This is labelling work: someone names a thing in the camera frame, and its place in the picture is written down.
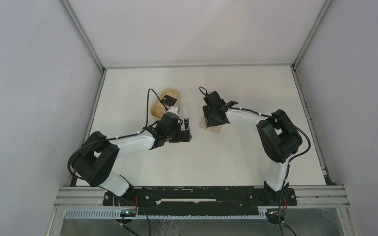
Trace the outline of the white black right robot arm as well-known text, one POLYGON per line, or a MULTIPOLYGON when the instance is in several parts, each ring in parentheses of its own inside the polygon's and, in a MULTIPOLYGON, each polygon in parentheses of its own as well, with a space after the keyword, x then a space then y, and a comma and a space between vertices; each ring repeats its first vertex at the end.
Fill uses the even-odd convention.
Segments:
POLYGON ((284 110, 278 109, 268 115, 237 107, 235 101, 226 103, 216 91, 207 92, 204 87, 199 90, 206 103, 202 109, 207 128, 239 124, 257 129, 263 149, 270 159, 269 174, 264 183, 267 188, 265 200, 272 205, 278 204, 284 199, 283 189, 288 184, 291 161, 306 153, 299 152, 299 147, 307 135, 292 123, 284 110))

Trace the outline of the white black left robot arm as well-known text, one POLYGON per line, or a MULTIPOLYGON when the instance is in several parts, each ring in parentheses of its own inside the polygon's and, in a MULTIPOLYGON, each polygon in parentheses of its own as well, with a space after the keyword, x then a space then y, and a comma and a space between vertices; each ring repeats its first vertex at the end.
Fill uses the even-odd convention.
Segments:
POLYGON ((108 138, 99 131, 92 133, 70 156, 67 168, 90 187, 105 189, 122 205, 128 205, 134 199, 134 191, 123 176, 113 171, 117 158, 191 139, 189 119, 181 119, 175 112, 168 111, 160 120, 135 134, 108 138))

